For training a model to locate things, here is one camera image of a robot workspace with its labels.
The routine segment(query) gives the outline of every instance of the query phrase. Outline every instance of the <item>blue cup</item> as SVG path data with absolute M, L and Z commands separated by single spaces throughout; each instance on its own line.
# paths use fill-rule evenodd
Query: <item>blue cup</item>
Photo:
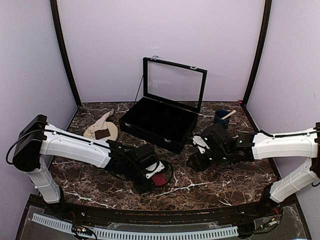
M 226 110 L 218 110 L 215 112 L 214 114 L 214 119 L 213 119 L 213 123 L 214 124 L 220 124 L 224 129 L 228 128 L 229 122 L 230 122 L 230 117 L 227 117 L 226 119 L 222 119 L 224 116 L 228 115 L 229 112 Z

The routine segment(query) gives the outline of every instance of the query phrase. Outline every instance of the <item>red object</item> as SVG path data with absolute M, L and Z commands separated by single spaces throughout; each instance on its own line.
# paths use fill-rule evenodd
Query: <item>red object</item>
M 166 183 L 165 176 L 162 173 L 157 173 L 151 178 L 156 186 L 161 186 Z

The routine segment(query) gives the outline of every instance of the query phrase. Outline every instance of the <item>white wall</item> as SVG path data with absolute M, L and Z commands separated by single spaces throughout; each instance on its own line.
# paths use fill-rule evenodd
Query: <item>white wall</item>
M 66 128 L 76 104 L 65 74 L 49 0 L 0 1 L 0 239 L 15 239 L 29 194 L 28 177 L 5 155 L 36 115 Z
M 248 103 L 260 129 L 298 131 L 320 122 L 320 1 L 273 1 L 263 55 Z M 305 159 L 282 158 L 282 176 Z M 320 239 L 320 187 L 297 194 L 312 238 Z
M 59 1 L 83 102 L 133 101 L 142 58 L 208 70 L 205 101 L 243 98 L 264 0 Z

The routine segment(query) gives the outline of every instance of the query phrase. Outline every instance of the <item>brown marble tabletop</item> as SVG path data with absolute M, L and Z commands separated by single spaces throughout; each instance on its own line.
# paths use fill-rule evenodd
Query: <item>brown marble tabletop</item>
M 115 112 L 108 121 L 119 127 L 119 118 L 132 106 L 131 102 L 85 103 L 79 108 L 68 131 L 83 135 L 90 125 L 112 109 Z M 203 102 L 194 133 L 199 134 L 211 125 L 215 111 L 219 109 L 237 111 L 228 127 L 233 136 L 253 131 L 237 102 Z M 146 143 L 121 131 L 117 141 L 135 147 Z M 186 165 L 189 155 L 197 151 L 192 145 L 187 144 L 180 155 L 153 147 L 160 160 L 167 160 L 173 165 L 174 175 L 164 188 L 142 195 L 135 193 L 131 182 L 121 181 L 103 169 L 72 159 L 55 157 L 49 170 L 69 203 L 142 211 L 199 210 L 252 203 L 259 200 L 267 184 L 277 180 L 267 159 L 241 162 L 233 165 L 233 170 L 211 167 L 203 172 L 194 172 Z

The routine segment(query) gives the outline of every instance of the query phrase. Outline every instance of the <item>white vent grille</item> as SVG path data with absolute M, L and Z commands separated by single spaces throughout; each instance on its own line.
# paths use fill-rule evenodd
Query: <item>white vent grille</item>
M 33 214 L 33 222 L 71 234 L 72 224 L 37 213 Z M 95 227 L 92 229 L 100 240 L 215 240 L 238 236 L 238 227 L 226 227 L 205 231 L 150 233 L 116 231 Z

